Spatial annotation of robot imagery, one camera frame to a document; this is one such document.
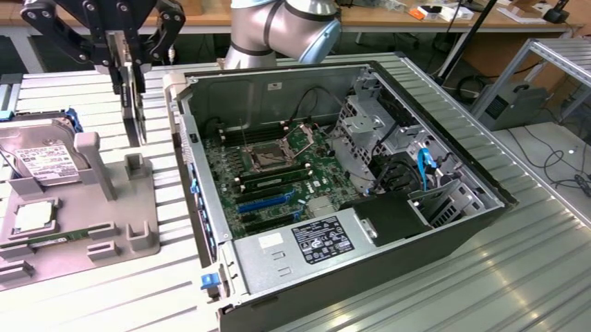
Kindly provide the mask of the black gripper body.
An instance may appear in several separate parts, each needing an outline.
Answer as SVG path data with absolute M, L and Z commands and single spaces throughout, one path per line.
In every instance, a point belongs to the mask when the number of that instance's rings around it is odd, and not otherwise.
M 68 14 L 88 28 L 91 39 L 76 33 L 68 37 L 84 50 L 84 58 L 99 66 L 119 66 L 115 48 L 109 45 L 108 33 L 121 33 L 128 46 L 131 61 L 143 65 L 147 60 L 148 46 L 140 39 L 139 29 L 156 1 L 59 1 Z

